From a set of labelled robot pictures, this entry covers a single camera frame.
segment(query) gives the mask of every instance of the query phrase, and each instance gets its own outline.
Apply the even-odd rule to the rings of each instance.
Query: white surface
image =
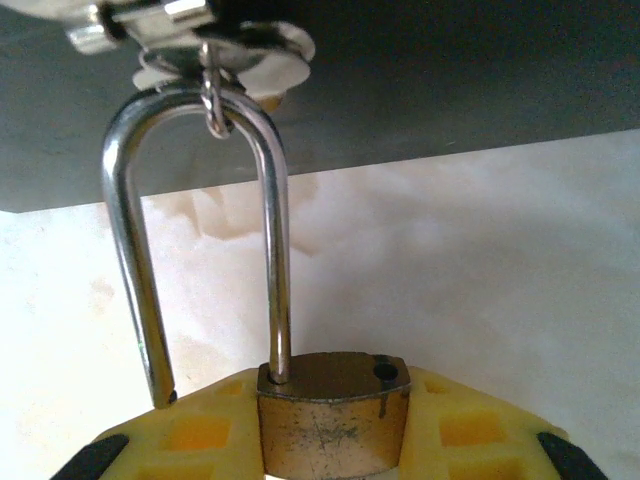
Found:
[[[293,177],[296,352],[403,356],[640,471],[640,131]],[[267,358],[255,184],[145,202],[178,392]],[[0,478],[150,402],[102,205],[0,215]]]

